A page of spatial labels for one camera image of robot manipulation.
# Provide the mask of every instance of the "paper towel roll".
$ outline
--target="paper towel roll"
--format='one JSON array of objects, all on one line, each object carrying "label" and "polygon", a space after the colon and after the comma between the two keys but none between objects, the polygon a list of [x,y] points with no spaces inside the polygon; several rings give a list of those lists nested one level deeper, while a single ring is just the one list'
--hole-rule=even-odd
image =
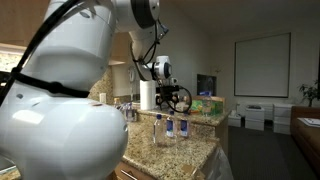
[{"label": "paper towel roll", "polygon": [[156,82],[140,80],[140,109],[151,110],[156,106]]},{"label": "paper towel roll", "polygon": [[107,103],[107,94],[106,93],[100,93],[99,94],[99,101],[101,102],[101,103]]}]

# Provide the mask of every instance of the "whiteboard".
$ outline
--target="whiteboard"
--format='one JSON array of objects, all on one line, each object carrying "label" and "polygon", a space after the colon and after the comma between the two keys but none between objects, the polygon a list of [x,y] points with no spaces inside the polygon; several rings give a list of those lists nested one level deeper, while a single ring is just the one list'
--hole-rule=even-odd
[{"label": "whiteboard", "polygon": [[236,42],[234,95],[288,97],[290,33]]}]

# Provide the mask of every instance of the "ceiling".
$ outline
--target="ceiling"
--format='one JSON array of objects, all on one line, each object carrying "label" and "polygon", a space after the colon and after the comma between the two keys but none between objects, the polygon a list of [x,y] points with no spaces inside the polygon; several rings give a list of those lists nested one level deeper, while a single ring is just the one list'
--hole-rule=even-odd
[{"label": "ceiling", "polygon": [[297,20],[320,22],[320,0],[170,0],[212,34],[263,30]]}]

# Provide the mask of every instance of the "bottle cap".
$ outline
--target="bottle cap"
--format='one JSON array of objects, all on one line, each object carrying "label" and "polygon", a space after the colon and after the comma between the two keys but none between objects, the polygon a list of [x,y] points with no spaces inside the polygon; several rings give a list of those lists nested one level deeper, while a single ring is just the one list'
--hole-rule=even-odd
[{"label": "bottle cap", "polygon": [[157,119],[161,119],[162,115],[161,114],[157,114]]}]

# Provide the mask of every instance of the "drawer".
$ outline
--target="drawer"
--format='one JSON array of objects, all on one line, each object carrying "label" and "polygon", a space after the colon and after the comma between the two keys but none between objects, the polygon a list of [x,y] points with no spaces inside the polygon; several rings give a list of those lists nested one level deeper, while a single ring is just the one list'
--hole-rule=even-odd
[{"label": "drawer", "polygon": [[138,169],[120,162],[114,170],[118,180],[154,180],[151,176],[139,171]]}]

